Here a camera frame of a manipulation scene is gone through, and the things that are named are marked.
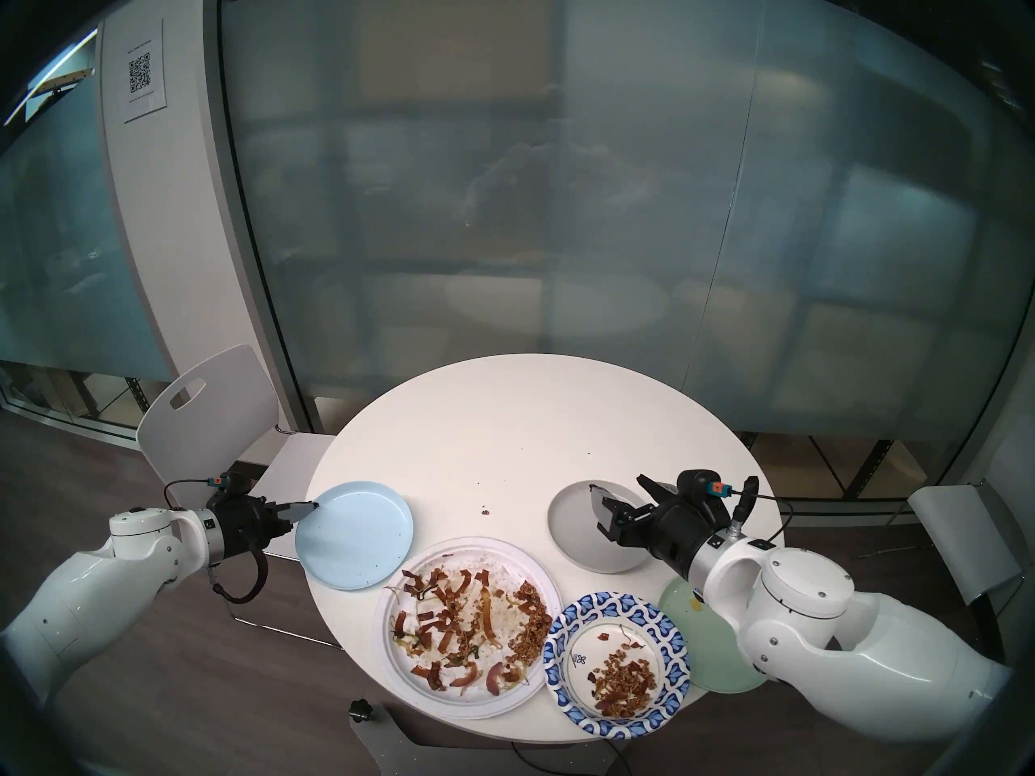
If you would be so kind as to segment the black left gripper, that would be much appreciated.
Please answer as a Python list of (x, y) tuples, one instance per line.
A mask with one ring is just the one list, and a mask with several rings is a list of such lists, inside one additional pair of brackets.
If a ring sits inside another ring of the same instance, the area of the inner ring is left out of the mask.
[(264, 497), (212, 496), (212, 513), (224, 540), (221, 557), (264, 550), (272, 539), (291, 532), (288, 519), (305, 519), (318, 508), (316, 501), (272, 504)]

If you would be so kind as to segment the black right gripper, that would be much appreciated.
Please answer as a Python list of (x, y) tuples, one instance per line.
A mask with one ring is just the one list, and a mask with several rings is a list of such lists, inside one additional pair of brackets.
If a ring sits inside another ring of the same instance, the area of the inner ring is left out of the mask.
[(659, 505), (635, 506), (600, 485), (589, 485), (597, 529), (608, 541), (648, 550), (681, 577), (706, 577), (730, 547), (730, 512), (723, 499), (705, 495), (682, 498), (678, 487), (646, 475), (638, 484)]

